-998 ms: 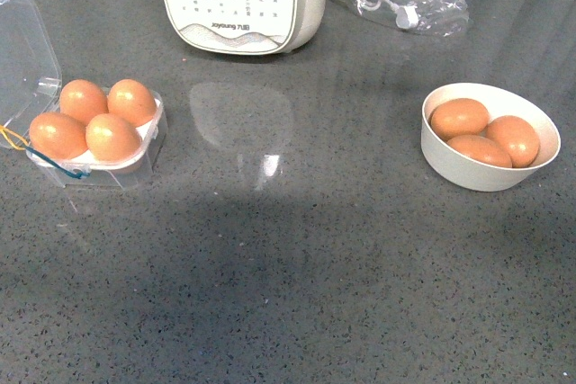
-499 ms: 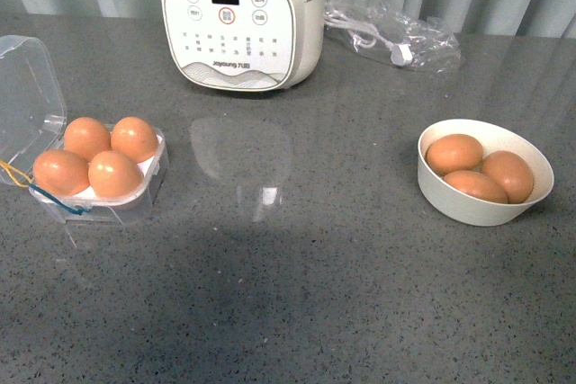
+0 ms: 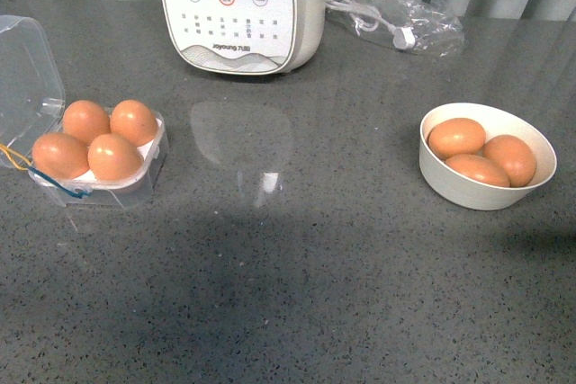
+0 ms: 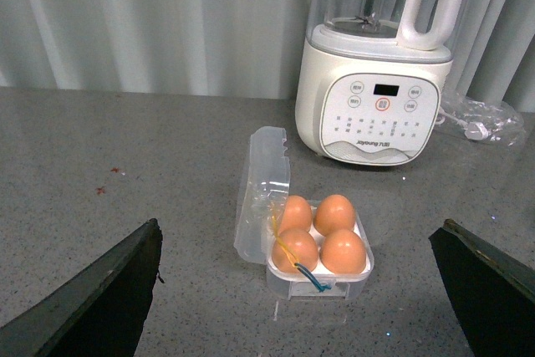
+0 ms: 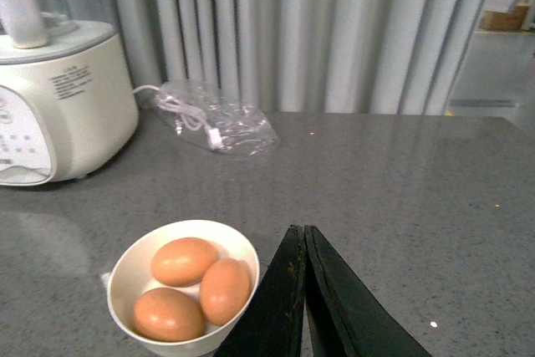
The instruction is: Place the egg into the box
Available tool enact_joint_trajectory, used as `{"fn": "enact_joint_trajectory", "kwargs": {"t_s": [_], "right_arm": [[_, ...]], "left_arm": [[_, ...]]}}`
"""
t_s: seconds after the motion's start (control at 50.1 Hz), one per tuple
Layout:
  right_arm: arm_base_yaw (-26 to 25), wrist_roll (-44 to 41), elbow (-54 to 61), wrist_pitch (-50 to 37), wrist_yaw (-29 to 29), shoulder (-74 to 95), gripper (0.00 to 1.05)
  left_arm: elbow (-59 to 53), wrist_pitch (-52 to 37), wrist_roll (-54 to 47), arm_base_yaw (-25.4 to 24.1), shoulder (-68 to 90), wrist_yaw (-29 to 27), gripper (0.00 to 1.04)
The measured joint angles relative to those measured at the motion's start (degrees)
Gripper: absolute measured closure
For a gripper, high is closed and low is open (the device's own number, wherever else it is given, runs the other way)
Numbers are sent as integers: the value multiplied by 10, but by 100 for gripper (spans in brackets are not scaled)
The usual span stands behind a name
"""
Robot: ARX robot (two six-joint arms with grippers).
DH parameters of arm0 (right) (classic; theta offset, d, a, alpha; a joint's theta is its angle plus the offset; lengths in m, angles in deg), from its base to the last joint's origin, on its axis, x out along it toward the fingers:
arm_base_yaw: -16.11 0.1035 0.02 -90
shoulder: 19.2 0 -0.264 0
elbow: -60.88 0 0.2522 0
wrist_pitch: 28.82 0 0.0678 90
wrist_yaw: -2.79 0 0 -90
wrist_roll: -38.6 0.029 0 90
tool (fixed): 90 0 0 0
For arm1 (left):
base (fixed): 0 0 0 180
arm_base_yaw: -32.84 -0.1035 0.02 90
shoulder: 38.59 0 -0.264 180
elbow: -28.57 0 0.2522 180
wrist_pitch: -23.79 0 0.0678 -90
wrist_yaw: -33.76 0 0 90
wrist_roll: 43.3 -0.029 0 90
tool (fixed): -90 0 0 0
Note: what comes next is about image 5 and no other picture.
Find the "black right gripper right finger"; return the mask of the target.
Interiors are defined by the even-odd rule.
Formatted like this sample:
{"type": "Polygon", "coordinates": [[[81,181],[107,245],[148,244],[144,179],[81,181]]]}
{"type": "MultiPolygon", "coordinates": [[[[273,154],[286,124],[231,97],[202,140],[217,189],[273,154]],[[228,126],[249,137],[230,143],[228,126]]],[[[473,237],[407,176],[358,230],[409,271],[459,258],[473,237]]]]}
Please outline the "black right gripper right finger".
{"type": "Polygon", "coordinates": [[[304,228],[305,298],[321,356],[428,356],[315,226],[304,228]]]}

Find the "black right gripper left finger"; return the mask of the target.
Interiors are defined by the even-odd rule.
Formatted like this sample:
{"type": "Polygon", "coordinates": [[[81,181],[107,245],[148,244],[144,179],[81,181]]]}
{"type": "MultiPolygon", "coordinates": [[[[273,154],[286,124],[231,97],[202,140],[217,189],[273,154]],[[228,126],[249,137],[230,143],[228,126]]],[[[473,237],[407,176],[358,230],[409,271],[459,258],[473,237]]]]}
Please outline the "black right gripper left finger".
{"type": "Polygon", "coordinates": [[[301,355],[306,262],[303,228],[292,225],[216,356],[301,355]]]}

